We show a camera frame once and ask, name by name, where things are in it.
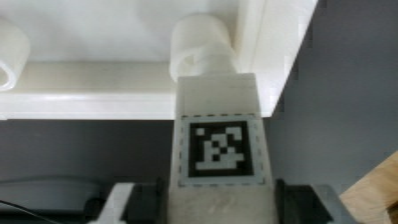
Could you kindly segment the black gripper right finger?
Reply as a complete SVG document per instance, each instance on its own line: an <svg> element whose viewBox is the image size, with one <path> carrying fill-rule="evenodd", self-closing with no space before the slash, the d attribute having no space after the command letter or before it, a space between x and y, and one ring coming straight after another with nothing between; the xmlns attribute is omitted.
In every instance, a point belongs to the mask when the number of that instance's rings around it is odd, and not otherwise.
<svg viewBox="0 0 398 224"><path fill-rule="evenodd" d="M277 224L362 224L329 185L291 185L275 181Z"/></svg>

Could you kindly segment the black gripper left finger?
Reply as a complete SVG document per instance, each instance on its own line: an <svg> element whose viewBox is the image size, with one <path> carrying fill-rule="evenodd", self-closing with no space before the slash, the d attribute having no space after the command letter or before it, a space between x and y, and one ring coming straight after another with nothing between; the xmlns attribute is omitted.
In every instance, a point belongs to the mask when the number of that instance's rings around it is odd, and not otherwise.
<svg viewBox="0 0 398 224"><path fill-rule="evenodd" d="M87 224L167 224L165 181L119 182Z"/></svg>

